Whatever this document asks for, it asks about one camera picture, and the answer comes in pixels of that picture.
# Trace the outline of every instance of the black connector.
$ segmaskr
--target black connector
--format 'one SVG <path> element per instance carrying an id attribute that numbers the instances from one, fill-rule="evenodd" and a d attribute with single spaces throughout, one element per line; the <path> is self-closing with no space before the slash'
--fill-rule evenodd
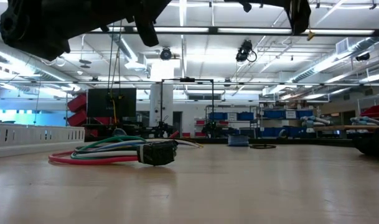
<path id="1" fill-rule="evenodd" d="M 153 166 L 163 166 L 174 162 L 178 142 L 175 140 L 146 144 L 137 149 L 138 162 Z"/>

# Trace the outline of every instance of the security camera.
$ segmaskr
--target security camera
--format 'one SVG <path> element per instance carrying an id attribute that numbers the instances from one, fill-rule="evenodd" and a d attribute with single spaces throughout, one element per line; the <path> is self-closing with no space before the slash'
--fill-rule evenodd
<path id="1" fill-rule="evenodd" d="M 170 60 L 172 58 L 172 53 L 170 48 L 165 47 L 163 48 L 161 54 L 160 54 L 160 59 L 161 60 Z"/>
<path id="2" fill-rule="evenodd" d="M 254 60 L 250 60 L 251 55 L 255 56 Z M 238 49 L 238 53 L 236 55 L 237 62 L 243 63 L 246 60 L 249 62 L 255 62 L 257 60 L 257 54 L 253 50 L 253 44 L 251 43 L 251 40 L 245 40 Z"/>

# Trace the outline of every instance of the workbench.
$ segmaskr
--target workbench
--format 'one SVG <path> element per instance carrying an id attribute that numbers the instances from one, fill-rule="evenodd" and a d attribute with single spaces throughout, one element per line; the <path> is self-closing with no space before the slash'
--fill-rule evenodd
<path id="1" fill-rule="evenodd" d="M 340 138 L 346 139 L 348 130 L 374 131 L 377 128 L 379 128 L 379 126 L 377 125 L 334 125 L 334 126 L 318 126 L 318 127 L 314 127 L 314 130 L 316 132 L 317 137 L 318 137 L 319 131 L 341 131 Z"/>

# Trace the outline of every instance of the black monitor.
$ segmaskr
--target black monitor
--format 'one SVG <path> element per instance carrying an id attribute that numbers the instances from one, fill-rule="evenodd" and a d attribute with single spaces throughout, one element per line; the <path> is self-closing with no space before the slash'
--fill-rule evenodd
<path id="1" fill-rule="evenodd" d="M 136 88 L 121 89 L 89 89 L 87 93 L 87 116 L 113 117 L 113 103 L 110 100 L 109 92 L 115 99 L 116 117 L 135 117 L 136 116 Z"/>

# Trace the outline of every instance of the white cable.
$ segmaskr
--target white cable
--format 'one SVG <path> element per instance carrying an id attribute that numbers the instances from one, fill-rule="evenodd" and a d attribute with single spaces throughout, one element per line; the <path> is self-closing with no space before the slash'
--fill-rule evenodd
<path id="1" fill-rule="evenodd" d="M 190 146 L 193 146 L 193 147 L 199 147 L 195 143 L 184 141 L 184 140 L 180 140 L 180 139 L 147 139 L 146 142 L 144 142 L 142 140 L 130 140 L 130 141 L 124 141 L 124 142 L 118 142 L 118 143 L 110 144 L 108 146 L 125 146 L 125 145 L 131 145 L 131 144 L 135 144 L 135 143 L 146 144 L 146 143 L 164 142 L 164 141 L 171 141 L 171 140 L 175 140 L 179 144 L 186 144 L 186 145 L 190 145 Z"/>
<path id="2" fill-rule="evenodd" d="M 77 154 L 77 157 L 137 156 L 137 151 L 93 152 Z"/>

